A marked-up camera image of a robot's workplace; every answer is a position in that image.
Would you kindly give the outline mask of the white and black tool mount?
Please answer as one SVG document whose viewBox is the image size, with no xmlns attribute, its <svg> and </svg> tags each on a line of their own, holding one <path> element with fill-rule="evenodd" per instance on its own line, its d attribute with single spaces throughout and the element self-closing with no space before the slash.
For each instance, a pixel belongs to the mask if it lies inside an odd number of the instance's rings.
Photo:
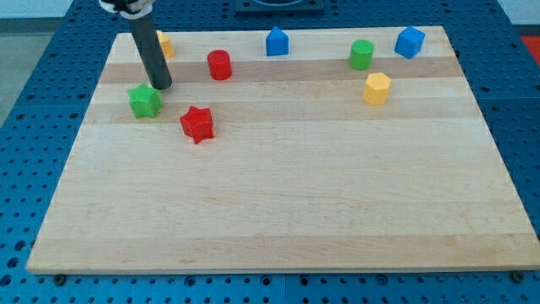
<svg viewBox="0 0 540 304">
<path fill-rule="evenodd" d="M 134 20 L 150 14 L 154 0 L 98 0 L 98 4 L 108 13 Z"/>
</svg>

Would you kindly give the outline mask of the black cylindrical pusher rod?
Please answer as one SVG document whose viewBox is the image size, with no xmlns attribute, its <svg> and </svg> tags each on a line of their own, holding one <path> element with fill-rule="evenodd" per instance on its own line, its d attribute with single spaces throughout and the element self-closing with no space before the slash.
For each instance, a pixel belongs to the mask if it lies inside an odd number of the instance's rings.
<svg viewBox="0 0 540 304">
<path fill-rule="evenodd" d="M 172 77 L 151 14 L 127 22 L 152 87 L 168 89 Z"/>
</svg>

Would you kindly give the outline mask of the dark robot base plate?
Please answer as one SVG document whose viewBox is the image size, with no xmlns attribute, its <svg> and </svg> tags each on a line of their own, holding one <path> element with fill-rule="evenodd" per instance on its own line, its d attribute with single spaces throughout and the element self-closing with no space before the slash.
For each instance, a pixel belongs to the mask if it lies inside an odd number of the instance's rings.
<svg viewBox="0 0 540 304">
<path fill-rule="evenodd" d="M 323 13 L 325 0 L 234 0 L 236 15 Z"/>
</svg>

